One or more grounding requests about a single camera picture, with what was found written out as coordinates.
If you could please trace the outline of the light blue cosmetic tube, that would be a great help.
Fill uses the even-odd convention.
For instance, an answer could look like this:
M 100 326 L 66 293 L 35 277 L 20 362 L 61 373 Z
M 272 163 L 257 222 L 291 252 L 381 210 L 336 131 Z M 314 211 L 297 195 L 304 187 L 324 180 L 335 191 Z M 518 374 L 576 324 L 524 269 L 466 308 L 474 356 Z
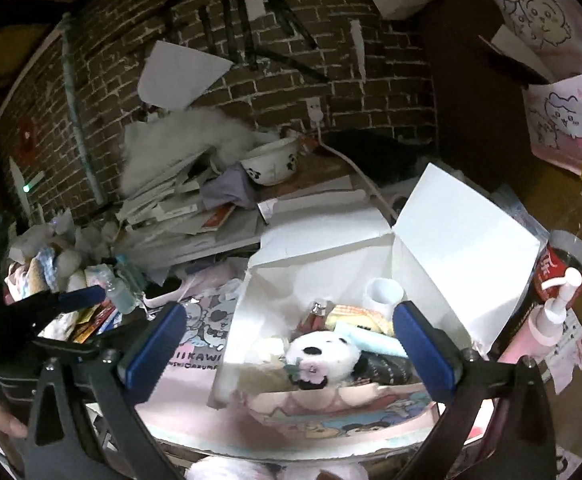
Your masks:
M 400 358 L 408 356 L 399 340 L 392 336 L 347 324 L 335 326 L 334 333 L 355 344 L 361 351 L 381 354 L 381 356 L 399 356 Z

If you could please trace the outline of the white cylinder cup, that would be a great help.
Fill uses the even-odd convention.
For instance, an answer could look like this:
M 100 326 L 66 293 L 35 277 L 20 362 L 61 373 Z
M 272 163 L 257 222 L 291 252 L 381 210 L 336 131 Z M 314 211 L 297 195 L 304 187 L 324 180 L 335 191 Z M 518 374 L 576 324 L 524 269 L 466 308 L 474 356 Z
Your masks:
M 405 290 L 393 278 L 372 278 L 363 292 L 363 307 L 391 320 L 395 307 L 405 297 Z

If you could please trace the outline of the panda plush toy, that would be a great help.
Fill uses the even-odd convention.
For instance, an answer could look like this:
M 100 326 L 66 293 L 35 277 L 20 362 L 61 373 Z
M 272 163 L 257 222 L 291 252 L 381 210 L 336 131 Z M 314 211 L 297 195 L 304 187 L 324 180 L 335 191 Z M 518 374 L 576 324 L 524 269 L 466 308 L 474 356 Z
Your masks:
M 295 338 L 285 352 L 285 371 L 301 390 L 336 387 L 349 382 L 361 359 L 353 342 L 330 330 Z

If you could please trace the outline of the white plush toy with cap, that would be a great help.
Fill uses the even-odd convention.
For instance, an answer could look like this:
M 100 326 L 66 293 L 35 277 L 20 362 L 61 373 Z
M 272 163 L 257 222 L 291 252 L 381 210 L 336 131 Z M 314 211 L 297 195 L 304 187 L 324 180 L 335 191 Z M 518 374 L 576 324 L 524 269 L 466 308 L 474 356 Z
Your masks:
M 7 299 L 16 302 L 38 292 L 86 288 L 86 269 L 108 255 L 110 247 L 98 224 L 78 226 L 72 210 L 64 209 L 10 242 L 4 278 Z

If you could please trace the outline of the clear liquid bottle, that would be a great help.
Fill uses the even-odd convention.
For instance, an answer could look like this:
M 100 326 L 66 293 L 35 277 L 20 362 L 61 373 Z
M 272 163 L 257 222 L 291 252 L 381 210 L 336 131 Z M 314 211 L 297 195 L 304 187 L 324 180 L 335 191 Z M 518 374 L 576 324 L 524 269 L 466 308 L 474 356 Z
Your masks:
M 132 313 L 137 307 L 136 298 L 128 285 L 113 273 L 110 266 L 101 264 L 98 270 L 99 280 L 105 286 L 108 299 L 121 314 Z

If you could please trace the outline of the pink desk mat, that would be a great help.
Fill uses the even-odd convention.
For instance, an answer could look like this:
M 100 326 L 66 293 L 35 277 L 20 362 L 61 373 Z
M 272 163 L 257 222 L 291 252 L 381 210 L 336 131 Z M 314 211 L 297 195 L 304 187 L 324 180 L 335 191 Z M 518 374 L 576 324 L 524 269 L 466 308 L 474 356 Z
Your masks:
M 179 301 L 187 330 L 150 399 L 138 405 L 145 426 L 166 452 L 281 464 L 370 460 L 403 454 L 422 443 L 443 408 L 419 385 L 374 393 L 351 403 L 335 398 L 323 418 L 301 414 L 292 396 L 215 410 L 207 401 L 221 364 L 242 272 L 239 260 L 186 276 L 161 304 Z

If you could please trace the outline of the teal bottle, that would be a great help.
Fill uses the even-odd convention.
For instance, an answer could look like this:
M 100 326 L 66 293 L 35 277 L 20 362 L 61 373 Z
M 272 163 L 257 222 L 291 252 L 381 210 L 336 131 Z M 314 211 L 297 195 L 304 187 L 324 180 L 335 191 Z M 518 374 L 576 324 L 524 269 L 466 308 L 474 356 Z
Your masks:
M 125 255 L 116 255 L 116 273 L 128 284 L 132 293 L 141 297 L 147 287 L 147 281 L 137 266 L 134 266 Z

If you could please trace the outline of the pink pump bottle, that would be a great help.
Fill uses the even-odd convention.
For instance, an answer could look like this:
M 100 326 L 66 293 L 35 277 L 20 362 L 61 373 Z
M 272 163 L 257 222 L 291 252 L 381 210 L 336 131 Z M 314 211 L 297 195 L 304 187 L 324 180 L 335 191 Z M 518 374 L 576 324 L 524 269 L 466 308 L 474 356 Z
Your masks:
M 540 284 L 542 290 L 556 287 L 558 293 L 541 306 L 534 307 L 524 325 L 513 337 L 499 362 L 516 364 L 524 356 L 539 362 L 559 343 L 563 334 L 566 308 L 582 286 L 582 274 L 576 268 L 566 268 L 562 276 Z

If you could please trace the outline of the stack of books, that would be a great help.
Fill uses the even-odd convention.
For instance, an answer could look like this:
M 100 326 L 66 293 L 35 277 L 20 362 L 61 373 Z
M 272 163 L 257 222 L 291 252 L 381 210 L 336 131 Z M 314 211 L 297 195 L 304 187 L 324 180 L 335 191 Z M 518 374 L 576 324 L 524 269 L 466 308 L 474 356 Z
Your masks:
M 214 245 L 218 234 L 227 231 L 227 224 L 252 234 L 255 220 L 261 216 L 256 206 L 203 207 L 202 185 L 225 170 L 215 168 L 211 153 L 204 152 L 142 185 L 123 200 L 116 213 L 121 233 L 113 254 L 125 255 L 142 270 L 162 269 L 175 266 L 172 260 L 177 256 Z

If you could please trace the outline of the pink cartoon cardboard box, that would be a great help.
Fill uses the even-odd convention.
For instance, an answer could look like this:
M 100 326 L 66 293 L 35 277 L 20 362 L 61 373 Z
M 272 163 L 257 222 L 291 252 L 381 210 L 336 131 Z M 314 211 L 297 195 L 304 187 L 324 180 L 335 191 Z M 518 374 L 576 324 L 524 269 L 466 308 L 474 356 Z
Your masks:
M 361 190 L 279 200 L 251 257 L 210 402 L 275 403 L 326 416 L 368 386 L 357 367 L 345 384 L 292 385 L 285 352 L 302 335 L 353 325 L 395 337 L 393 315 L 363 307 L 372 278 L 393 278 L 427 320 L 461 349 L 489 352 L 526 291 L 540 241 L 510 214 L 447 171 L 428 166 L 395 221 Z

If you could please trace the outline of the white fluffy fur piece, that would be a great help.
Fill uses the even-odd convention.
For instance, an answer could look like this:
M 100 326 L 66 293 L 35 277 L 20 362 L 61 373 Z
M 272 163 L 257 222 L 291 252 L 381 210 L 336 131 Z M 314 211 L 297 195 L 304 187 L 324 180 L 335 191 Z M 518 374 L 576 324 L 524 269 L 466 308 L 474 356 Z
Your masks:
M 136 193 L 159 174 L 199 153 L 209 152 L 226 168 L 256 144 L 255 131 L 218 108 L 175 110 L 154 122 L 133 122 L 125 128 L 120 194 Z

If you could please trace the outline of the coca cola bottle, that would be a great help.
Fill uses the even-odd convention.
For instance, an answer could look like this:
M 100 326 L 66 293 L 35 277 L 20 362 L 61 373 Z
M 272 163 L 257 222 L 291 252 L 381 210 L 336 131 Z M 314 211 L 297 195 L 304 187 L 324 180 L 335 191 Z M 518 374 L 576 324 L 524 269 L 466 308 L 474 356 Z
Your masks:
M 541 302 L 556 298 L 559 291 L 556 286 L 544 288 L 542 284 L 552 278 L 560 278 L 567 268 L 575 268 L 582 274 L 582 189 L 550 230 L 548 243 L 536 263 L 533 284 Z M 581 291 L 582 284 L 576 289 L 568 307 Z

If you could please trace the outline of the purple cloth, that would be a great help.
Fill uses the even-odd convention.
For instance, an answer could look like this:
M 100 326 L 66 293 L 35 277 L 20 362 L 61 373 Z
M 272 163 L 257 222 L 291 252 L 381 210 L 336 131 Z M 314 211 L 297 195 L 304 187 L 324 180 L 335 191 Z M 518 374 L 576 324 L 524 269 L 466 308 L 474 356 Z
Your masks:
M 256 206 L 251 180 L 240 162 L 230 165 L 216 179 L 205 182 L 200 193 L 205 210 L 227 204 L 243 209 L 254 209 Z

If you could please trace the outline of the panda ceramic bowl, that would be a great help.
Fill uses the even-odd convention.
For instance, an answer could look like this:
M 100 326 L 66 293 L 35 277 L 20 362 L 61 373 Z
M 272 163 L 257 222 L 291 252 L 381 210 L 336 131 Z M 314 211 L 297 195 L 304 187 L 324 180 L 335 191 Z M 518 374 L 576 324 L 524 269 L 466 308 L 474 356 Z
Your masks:
M 299 144 L 296 138 L 283 138 L 255 148 L 240 163 L 253 182 L 273 186 L 297 172 Z

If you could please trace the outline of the chiikawa paper bag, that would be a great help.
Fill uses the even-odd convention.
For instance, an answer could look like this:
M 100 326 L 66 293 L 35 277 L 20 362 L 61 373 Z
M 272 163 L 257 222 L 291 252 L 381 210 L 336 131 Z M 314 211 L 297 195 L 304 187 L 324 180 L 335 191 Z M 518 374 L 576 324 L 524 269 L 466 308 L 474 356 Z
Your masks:
M 582 171 L 582 6 L 576 0 L 492 0 L 504 18 L 490 46 L 539 77 L 522 91 L 538 158 Z

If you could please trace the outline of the white paper on wall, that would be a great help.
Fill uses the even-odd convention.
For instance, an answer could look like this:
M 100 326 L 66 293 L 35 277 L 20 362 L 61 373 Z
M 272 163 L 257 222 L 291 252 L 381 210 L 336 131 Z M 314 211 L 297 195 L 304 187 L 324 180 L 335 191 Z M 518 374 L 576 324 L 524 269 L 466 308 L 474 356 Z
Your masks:
M 233 62 L 178 44 L 157 40 L 147 58 L 137 86 L 139 99 L 163 110 L 186 110 Z

